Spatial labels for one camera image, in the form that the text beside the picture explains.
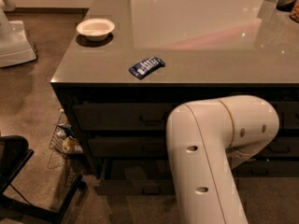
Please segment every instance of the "drawer handle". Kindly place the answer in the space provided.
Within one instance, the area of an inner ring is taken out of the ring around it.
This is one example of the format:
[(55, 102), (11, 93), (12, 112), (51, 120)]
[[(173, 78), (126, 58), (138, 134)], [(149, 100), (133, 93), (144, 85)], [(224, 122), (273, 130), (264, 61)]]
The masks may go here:
[(162, 123), (164, 123), (164, 117), (162, 117), (161, 119), (144, 119), (142, 116), (140, 116), (140, 121), (147, 126), (155, 126), (155, 125), (160, 125)]
[(291, 152), (291, 149), (286, 146), (286, 147), (269, 147), (271, 152), (273, 153), (290, 153)]
[(161, 193), (161, 189), (156, 186), (148, 186), (142, 188), (143, 195), (159, 195)]
[(162, 148), (161, 146), (143, 146), (142, 152), (144, 154), (159, 154), (161, 153)]
[(262, 169), (260, 169), (260, 168), (256, 168), (255, 169), (255, 168), (253, 168), (253, 169), (250, 170), (250, 172), (251, 172), (252, 175), (269, 175), (268, 170), (265, 169), (265, 168), (262, 168)]

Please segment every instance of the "black chair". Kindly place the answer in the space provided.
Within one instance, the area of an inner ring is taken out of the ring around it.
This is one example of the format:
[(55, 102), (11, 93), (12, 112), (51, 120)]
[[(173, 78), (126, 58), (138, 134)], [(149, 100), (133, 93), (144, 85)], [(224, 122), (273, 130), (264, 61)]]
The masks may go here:
[(28, 148), (28, 142), (23, 137), (18, 135), (0, 137), (0, 208), (43, 219), (53, 224), (60, 223), (76, 190), (86, 187), (82, 181), (82, 175), (75, 177), (58, 212), (39, 208), (29, 203), (21, 203), (3, 194), (33, 154), (34, 151)]

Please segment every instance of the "drawer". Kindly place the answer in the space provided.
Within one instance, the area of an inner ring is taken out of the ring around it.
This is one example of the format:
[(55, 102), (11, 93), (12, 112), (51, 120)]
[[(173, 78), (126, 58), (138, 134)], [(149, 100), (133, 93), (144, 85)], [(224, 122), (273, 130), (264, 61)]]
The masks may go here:
[(257, 157), (299, 157), (299, 137), (277, 137)]
[(73, 110), (83, 131), (164, 130), (169, 104), (83, 104)]
[(252, 161), (243, 162), (232, 170), (240, 176), (299, 176), (299, 161)]
[(169, 161), (105, 159), (98, 195), (175, 195)]
[(165, 156), (164, 137), (99, 137), (88, 146), (95, 158)]
[(281, 129), (299, 129), (299, 102), (272, 103), (278, 112)]

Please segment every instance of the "chair leg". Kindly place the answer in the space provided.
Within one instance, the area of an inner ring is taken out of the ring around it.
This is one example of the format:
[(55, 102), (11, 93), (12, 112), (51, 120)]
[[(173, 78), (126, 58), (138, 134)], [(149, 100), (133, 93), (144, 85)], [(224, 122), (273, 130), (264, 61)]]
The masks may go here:
[(67, 207), (71, 203), (77, 189), (84, 189), (85, 187), (86, 183), (82, 181), (82, 175), (77, 175), (58, 212), (52, 212), (28, 203), (18, 202), (5, 195), (0, 195), (0, 208), (21, 213), (25, 216), (42, 219), (52, 224), (59, 224), (61, 223)]

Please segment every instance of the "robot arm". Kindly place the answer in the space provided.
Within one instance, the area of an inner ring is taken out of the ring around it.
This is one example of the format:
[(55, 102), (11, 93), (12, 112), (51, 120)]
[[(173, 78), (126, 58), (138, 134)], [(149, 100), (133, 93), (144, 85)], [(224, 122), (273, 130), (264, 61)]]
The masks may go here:
[(262, 150), (278, 126), (274, 108), (253, 96), (190, 102), (170, 114), (166, 142), (183, 224), (248, 223), (231, 167)]
[(16, 4), (14, 0), (0, 0), (0, 7), (4, 11), (12, 11), (15, 9)]

